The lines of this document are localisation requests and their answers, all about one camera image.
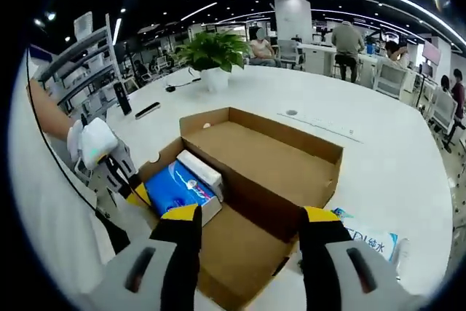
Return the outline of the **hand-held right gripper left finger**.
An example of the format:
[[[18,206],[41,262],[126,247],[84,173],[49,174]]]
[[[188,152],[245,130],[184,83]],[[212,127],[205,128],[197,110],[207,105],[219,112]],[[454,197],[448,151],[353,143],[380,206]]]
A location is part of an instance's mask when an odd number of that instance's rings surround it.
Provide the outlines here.
[[[200,271],[202,207],[166,212],[151,236],[129,244],[89,295],[91,310],[193,310]]]

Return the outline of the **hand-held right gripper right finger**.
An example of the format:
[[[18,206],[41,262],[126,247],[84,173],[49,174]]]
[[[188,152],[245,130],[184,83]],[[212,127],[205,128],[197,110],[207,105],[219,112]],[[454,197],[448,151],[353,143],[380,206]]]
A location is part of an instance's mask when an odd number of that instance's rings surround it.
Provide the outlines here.
[[[397,281],[395,267],[353,240],[333,212],[300,209],[299,249],[307,310],[414,310],[418,297]]]

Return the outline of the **person's left hand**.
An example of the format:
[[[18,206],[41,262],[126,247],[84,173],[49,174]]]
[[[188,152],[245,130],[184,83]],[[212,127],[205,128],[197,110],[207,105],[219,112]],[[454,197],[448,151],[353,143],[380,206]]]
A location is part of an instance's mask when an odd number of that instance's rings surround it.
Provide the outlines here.
[[[70,154],[71,161],[75,163],[79,158],[79,150],[81,149],[81,134],[84,129],[82,121],[79,119],[75,121],[73,126],[68,130],[66,145]]]

